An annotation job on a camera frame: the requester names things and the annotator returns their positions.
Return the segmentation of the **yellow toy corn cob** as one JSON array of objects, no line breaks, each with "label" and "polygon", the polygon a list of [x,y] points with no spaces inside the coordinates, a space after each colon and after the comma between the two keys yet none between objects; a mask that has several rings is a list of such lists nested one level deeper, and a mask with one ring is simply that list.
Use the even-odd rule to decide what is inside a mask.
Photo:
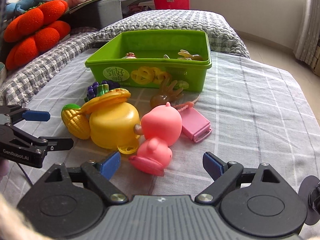
[{"label": "yellow toy corn cob", "polygon": [[61,119],[68,131],[81,140],[87,140],[91,136],[89,121],[80,106],[74,103],[65,105],[61,111]]}]

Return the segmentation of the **yellow plastic toy pot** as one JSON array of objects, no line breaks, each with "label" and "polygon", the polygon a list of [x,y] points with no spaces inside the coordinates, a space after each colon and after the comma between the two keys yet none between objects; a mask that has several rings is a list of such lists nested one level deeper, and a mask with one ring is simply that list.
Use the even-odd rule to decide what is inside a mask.
[{"label": "yellow plastic toy pot", "polygon": [[121,102],[106,106],[91,113],[91,139],[101,148],[133,154],[139,148],[139,136],[134,132],[134,126],[139,123],[139,113],[132,104]]}]

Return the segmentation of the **purple toy grape bunch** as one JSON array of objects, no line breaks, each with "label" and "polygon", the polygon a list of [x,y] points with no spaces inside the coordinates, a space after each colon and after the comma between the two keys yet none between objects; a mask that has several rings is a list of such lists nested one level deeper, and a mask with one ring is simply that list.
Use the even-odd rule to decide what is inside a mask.
[{"label": "purple toy grape bunch", "polygon": [[87,87],[87,94],[84,101],[88,102],[116,88],[120,88],[120,84],[112,80],[103,80],[101,83],[94,82],[91,86]]}]

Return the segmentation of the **pink rubber duck toy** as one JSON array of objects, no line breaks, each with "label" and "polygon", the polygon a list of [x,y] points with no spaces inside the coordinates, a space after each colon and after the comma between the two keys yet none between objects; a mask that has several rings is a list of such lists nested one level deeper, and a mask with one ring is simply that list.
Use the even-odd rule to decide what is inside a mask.
[{"label": "pink rubber duck toy", "polygon": [[136,169],[154,176],[164,176],[172,159],[172,146],[180,137],[182,117],[169,102],[149,111],[135,126],[135,133],[144,135],[145,141],[137,154],[129,157]]}]

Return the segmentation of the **orange toy pumpkin half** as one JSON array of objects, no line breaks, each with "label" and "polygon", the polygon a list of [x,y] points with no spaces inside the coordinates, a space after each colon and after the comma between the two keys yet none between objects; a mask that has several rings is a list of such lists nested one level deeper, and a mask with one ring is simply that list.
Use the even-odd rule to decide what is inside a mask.
[{"label": "orange toy pumpkin half", "polygon": [[95,97],[82,105],[80,111],[84,114],[90,114],[105,106],[110,106],[116,103],[127,102],[131,97],[131,93],[125,88],[115,88],[111,91]]}]

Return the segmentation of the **grey checkered blanket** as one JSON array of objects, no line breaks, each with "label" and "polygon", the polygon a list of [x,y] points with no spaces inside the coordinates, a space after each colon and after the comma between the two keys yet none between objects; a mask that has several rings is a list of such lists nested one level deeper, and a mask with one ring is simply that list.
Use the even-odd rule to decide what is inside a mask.
[{"label": "grey checkered blanket", "polygon": [[1,85],[1,105],[27,105],[72,59],[92,47],[95,33],[78,33],[14,71]]}]

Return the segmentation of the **pink rectangular plastic case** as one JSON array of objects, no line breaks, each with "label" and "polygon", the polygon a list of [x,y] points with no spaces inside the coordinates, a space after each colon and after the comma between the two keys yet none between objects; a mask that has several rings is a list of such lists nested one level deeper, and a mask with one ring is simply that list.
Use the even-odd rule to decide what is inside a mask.
[{"label": "pink rectangular plastic case", "polygon": [[203,141],[211,132],[211,123],[194,108],[180,112],[182,117],[182,132],[194,143]]}]

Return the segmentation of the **grey plaid bed sheet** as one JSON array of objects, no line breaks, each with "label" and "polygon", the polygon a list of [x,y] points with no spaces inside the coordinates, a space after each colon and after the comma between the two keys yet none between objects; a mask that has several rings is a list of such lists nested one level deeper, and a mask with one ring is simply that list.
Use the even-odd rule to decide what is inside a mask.
[{"label": "grey plaid bed sheet", "polygon": [[[21,165],[33,183],[54,163],[76,167],[110,153],[90,139],[73,137],[61,120],[64,105],[84,103],[86,89],[94,82],[85,61],[96,50],[78,55],[29,102],[28,108],[51,114],[48,122],[22,121],[16,125],[35,137],[74,140],[69,151],[49,152],[41,169]],[[212,182],[202,167],[202,155],[207,151],[244,167],[269,163],[295,190],[306,176],[319,177],[319,125],[299,84],[287,71],[212,52],[212,67],[194,108],[210,121],[212,133],[206,139],[194,143],[182,133],[171,147],[173,158],[163,177],[140,172],[127,161],[128,155],[122,155],[112,183],[128,196],[196,196]],[[16,205],[30,185],[15,163],[10,162],[9,168],[1,181],[1,193]]]}]

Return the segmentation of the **red flower-shaped cushion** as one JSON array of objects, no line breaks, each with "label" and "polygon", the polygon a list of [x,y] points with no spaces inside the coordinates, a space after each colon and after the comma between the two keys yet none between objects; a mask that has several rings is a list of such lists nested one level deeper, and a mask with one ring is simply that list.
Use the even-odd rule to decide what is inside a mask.
[{"label": "red flower-shaped cushion", "polygon": [[67,9],[64,0],[45,2],[18,16],[7,26],[4,40],[15,44],[5,61],[7,70],[28,64],[69,35],[70,25],[59,20]]}]

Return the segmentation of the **brown translucent hand toy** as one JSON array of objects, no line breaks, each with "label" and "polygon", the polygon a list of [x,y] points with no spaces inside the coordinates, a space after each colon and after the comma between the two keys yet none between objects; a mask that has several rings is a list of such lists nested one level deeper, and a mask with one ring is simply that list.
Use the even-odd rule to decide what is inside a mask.
[{"label": "brown translucent hand toy", "polygon": [[166,105],[167,102],[172,103],[180,99],[183,96],[183,88],[180,87],[177,90],[174,90],[174,87],[177,84],[177,80],[171,81],[171,78],[169,77],[163,80],[157,94],[150,99],[150,107],[155,108],[157,106]]}]

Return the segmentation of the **blue plush toy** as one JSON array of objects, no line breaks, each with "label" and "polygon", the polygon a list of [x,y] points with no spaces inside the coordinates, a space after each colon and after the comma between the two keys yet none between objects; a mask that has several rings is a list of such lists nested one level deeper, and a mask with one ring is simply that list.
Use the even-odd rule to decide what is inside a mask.
[{"label": "blue plush toy", "polygon": [[19,16],[30,8],[38,6],[40,3],[50,2],[53,0],[19,0],[15,3],[7,4],[5,7],[6,19],[11,19],[13,17]]}]

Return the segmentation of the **pink toy egg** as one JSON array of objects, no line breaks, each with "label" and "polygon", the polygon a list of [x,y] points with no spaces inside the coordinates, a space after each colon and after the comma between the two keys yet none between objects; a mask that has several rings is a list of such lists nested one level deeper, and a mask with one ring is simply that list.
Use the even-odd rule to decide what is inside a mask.
[{"label": "pink toy egg", "polygon": [[136,56],[134,53],[129,52],[129,53],[126,53],[126,55],[123,57],[123,59],[136,59]]}]

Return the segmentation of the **green plastic storage box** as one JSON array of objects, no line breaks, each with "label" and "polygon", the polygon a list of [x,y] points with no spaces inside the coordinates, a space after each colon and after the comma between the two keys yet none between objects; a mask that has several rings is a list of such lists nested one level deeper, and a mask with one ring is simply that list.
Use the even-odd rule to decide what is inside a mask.
[{"label": "green plastic storage box", "polygon": [[[203,61],[181,60],[178,52],[199,54]],[[136,59],[123,59],[132,52]],[[139,30],[117,35],[92,54],[85,66],[96,81],[112,80],[122,87],[158,88],[167,77],[176,88],[201,92],[212,66],[208,35],[198,30]]]}]

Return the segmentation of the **beige toy in box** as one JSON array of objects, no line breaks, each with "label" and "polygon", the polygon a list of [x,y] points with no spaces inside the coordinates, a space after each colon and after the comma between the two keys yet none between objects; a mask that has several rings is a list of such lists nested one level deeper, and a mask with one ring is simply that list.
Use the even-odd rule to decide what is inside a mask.
[{"label": "beige toy in box", "polygon": [[203,57],[201,55],[191,54],[187,50],[184,50],[184,49],[181,49],[178,52],[178,55],[181,56],[181,57],[179,57],[179,59],[181,59],[181,60],[203,61]]}]

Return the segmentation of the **grey quilted mattress cover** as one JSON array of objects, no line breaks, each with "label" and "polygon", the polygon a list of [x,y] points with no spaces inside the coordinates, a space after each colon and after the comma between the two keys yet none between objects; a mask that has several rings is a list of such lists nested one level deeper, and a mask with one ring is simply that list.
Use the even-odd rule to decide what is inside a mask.
[{"label": "grey quilted mattress cover", "polygon": [[226,19],[202,10],[150,10],[136,13],[104,27],[94,34],[99,42],[108,42],[120,33],[148,29],[199,30],[208,35],[215,52],[250,58],[249,51]]}]

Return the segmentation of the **beige curtain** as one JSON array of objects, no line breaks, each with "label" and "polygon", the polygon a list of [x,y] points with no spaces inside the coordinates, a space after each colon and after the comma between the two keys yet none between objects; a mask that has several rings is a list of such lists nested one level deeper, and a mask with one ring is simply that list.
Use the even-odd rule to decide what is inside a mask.
[{"label": "beige curtain", "polygon": [[319,0],[305,0],[293,53],[319,76]]}]

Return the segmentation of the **red plastic chair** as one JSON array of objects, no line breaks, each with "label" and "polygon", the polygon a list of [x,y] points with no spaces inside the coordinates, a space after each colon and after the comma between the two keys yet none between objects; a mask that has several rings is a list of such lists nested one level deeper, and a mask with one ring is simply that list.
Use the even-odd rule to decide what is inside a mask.
[{"label": "red plastic chair", "polygon": [[155,9],[177,9],[177,10],[189,10],[190,0],[153,0]]}]

